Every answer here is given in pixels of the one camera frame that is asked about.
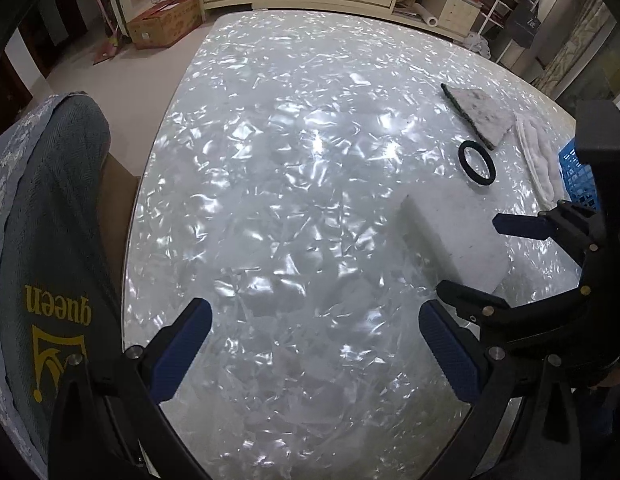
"white sponge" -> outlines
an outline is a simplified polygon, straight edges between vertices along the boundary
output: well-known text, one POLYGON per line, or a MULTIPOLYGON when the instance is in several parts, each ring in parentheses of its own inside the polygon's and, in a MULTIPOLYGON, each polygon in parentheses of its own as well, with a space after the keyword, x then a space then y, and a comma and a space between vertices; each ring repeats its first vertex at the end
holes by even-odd
POLYGON ((493 292, 510 260, 482 197, 456 178, 410 184, 403 194, 400 213, 407 219, 409 232, 403 238, 408 247, 429 253, 440 278, 493 292))

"black ring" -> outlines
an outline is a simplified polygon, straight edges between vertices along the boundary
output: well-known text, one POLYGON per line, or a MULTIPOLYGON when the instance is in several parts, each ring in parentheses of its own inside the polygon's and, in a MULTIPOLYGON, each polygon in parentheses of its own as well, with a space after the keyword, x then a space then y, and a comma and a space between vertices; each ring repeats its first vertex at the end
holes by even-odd
POLYGON ((461 162, 461 167, 468 174, 468 176, 474 180, 477 184, 481 184, 482 186, 490 186, 494 182, 494 179, 497 178, 497 169, 494 167, 494 162, 490 157, 490 153, 480 145, 478 142, 474 142, 474 140, 464 140, 459 146, 459 162, 461 162), (481 155, 481 158, 484 160, 485 165, 488 166, 488 178, 485 178, 474 171, 468 161, 466 160, 466 149, 472 148, 475 152, 481 155))

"shiny tabletop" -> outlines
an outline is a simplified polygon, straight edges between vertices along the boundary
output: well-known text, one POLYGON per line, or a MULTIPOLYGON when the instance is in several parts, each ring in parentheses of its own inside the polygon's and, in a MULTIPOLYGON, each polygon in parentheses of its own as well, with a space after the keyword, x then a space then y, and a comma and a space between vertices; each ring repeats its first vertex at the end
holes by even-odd
MULTIPOLYGON (((212 304, 213 331, 162 408, 213 478, 413 478, 467 413, 418 329, 436 272, 393 228, 403 184, 468 180, 456 151, 472 134, 441 83, 535 118, 556 151, 574 135, 504 68, 368 18, 229 14, 194 56, 142 179, 123 339, 146 344, 192 297, 212 304)), ((512 132, 492 157, 477 204, 536 213, 512 132)), ((554 242, 506 245, 496 294, 510 304, 576 285, 554 242)))

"floor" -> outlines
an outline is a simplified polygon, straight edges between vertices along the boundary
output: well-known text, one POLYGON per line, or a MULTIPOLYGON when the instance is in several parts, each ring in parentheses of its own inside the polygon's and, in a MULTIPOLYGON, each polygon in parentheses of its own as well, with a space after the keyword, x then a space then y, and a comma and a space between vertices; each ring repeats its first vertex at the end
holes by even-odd
POLYGON ((102 26, 93 28, 68 48, 42 91, 90 95, 109 122, 110 153, 140 176, 172 95, 212 26, 204 23, 170 48, 136 50, 129 44, 97 65, 92 60, 105 34, 102 26))

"blue basket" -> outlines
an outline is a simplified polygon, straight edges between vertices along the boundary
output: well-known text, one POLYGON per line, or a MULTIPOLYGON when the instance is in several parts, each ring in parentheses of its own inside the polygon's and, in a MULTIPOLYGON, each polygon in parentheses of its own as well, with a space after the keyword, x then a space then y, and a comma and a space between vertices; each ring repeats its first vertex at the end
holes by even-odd
POLYGON ((570 200, 599 209, 597 188, 594 185, 592 170, 588 165, 582 165, 574 153, 574 139, 559 152, 561 175, 564 178, 565 189, 568 190, 570 200))

